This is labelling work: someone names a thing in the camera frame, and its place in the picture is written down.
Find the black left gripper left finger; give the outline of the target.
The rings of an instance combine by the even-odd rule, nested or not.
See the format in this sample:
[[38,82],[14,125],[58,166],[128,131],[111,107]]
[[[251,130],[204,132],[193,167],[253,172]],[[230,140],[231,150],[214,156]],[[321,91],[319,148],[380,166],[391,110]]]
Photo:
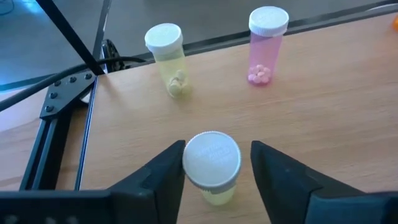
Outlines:
[[176,223],[184,140],[103,190],[1,192],[1,223]]

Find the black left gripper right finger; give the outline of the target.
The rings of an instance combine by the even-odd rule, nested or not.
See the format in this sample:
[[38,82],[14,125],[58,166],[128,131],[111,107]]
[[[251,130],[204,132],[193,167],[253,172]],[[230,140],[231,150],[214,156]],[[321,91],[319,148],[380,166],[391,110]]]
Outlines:
[[397,224],[397,192],[362,192],[260,141],[251,164],[271,223]]

